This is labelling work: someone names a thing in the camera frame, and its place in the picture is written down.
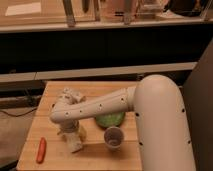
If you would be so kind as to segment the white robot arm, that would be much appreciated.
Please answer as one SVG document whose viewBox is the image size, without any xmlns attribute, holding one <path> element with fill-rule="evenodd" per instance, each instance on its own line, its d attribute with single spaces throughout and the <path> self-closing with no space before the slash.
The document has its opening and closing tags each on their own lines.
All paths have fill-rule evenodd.
<svg viewBox="0 0 213 171">
<path fill-rule="evenodd" d="M 132 87 L 78 104 L 60 101 L 50 120 L 62 124 L 120 112 L 136 115 L 143 171 L 197 171 L 183 96 L 164 75 L 149 75 Z"/>
</svg>

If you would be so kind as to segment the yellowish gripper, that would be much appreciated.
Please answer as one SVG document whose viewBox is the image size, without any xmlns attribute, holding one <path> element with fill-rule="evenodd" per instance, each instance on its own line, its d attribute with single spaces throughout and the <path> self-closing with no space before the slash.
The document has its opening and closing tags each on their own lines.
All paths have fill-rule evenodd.
<svg viewBox="0 0 213 171">
<path fill-rule="evenodd" d="M 58 135 L 66 136 L 68 139 L 73 141 L 84 141 L 87 136 L 87 132 L 82 125 L 78 125 L 73 129 L 60 129 Z"/>
</svg>

